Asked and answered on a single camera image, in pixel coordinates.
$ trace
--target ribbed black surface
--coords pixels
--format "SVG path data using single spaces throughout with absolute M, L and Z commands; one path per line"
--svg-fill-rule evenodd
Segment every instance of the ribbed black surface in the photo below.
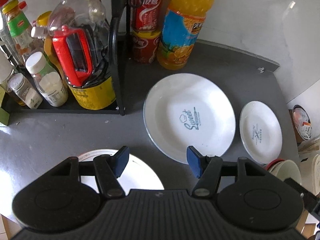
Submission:
M 304 239 L 294 229 L 258 234 L 228 224 L 208 200 L 190 197 L 185 190 L 131 190 L 108 201 L 85 226 L 48 235 L 21 231 L 15 240 L 276 240 Z

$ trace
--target white cap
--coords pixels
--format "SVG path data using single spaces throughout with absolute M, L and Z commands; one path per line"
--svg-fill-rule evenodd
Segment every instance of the white cap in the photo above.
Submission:
M 32 54 L 26 61 L 26 69 L 30 74 L 39 73 L 47 64 L 47 60 L 42 52 L 38 51 Z
M 5 81 L 12 73 L 13 66 L 6 56 L 0 51 L 0 83 Z
M 32 38 L 43 38 L 43 37 L 45 37 L 44 31 L 45 31 L 44 27 L 36 27 L 36 26 L 34 26 L 31 29 L 31 37 Z
M 13 90 L 16 91 L 23 82 L 24 76 L 21 73 L 15 74 L 12 78 L 10 78 L 8 85 Z

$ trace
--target black metal rack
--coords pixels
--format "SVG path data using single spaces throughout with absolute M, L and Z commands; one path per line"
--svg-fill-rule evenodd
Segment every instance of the black metal rack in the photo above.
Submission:
M 111 0 L 112 18 L 109 31 L 109 68 L 112 77 L 112 85 L 116 94 L 116 101 L 101 110 L 88 110 L 82 108 L 76 101 L 73 94 L 69 93 L 67 102 L 60 107 L 53 107 L 47 101 L 43 100 L 38 109 L 29 109 L 27 106 L 18 105 L 8 94 L 5 95 L 2 102 L 2 108 L 9 113 L 27 112 L 27 113 L 73 113 L 73 114 L 121 114 L 125 115 L 123 104 L 123 82 L 128 52 L 131 43 L 130 39 L 130 6 L 128 0 Z M 126 8 L 126 32 L 124 36 L 119 36 L 120 20 Z M 16 66 L 12 60 L 9 51 L 3 46 L 4 52 L 9 60 Z M 33 83 L 31 76 L 26 75 L 29 81 Z

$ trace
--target blue bottle label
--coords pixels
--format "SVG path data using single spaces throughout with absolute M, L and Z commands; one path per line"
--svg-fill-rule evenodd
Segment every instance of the blue bottle label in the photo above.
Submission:
M 204 20 L 205 17 L 184 15 L 168 8 L 159 42 L 161 55 L 169 63 L 177 65 L 185 63 L 190 56 Z

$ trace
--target dark liquid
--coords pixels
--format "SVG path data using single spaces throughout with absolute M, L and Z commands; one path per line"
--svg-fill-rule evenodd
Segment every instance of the dark liquid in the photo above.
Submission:
M 14 99 L 14 101 L 16 101 L 19 105 L 26 105 L 13 91 L 9 92 L 8 95 L 11 96 Z

